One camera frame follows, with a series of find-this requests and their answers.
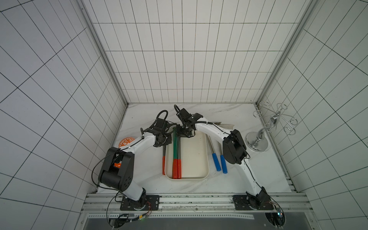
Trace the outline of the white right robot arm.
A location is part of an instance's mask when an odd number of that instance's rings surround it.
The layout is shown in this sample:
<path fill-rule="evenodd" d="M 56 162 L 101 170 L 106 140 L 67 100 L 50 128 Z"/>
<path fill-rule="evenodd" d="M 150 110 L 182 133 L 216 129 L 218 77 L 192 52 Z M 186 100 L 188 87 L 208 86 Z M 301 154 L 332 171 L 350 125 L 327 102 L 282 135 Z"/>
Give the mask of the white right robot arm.
<path fill-rule="evenodd" d="M 236 210 L 274 210 L 275 206 L 265 188 L 260 186 L 250 167 L 250 155 L 246 151 L 246 145 L 241 133 L 234 129 L 225 129 L 206 120 L 201 114 L 190 114 L 186 109 L 180 109 L 174 105 L 176 115 L 181 125 L 176 129 L 183 137 L 191 138 L 196 131 L 207 134 L 220 142 L 222 153 L 226 162 L 237 164 L 243 173 L 242 178 L 247 184 L 247 191 L 243 195 L 234 195 L 233 202 Z"/>

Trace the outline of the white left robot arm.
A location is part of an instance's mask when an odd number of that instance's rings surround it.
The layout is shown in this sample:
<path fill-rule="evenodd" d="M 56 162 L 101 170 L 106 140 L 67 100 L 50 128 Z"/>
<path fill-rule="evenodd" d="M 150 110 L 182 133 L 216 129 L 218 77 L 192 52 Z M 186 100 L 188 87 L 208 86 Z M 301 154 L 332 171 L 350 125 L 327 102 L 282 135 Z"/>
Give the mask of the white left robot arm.
<path fill-rule="evenodd" d="M 176 126 L 176 123 L 158 118 L 148 128 L 140 129 L 139 139 L 124 148 L 111 147 L 103 161 L 98 182 L 123 194 L 135 208 L 144 207 L 146 190 L 133 181 L 135 156 L 150 147 L 170 144 Z"/>

